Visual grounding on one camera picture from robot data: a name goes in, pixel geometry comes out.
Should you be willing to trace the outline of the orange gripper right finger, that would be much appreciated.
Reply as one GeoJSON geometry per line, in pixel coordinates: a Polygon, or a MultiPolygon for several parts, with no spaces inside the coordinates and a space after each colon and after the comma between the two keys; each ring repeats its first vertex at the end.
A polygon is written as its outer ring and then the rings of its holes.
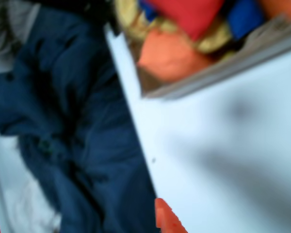
{"type": "Polygon", "coordinates": [[[164,199],[155,199],[156,227],[161,233],[187,233],[179,218],[164,199]]]}

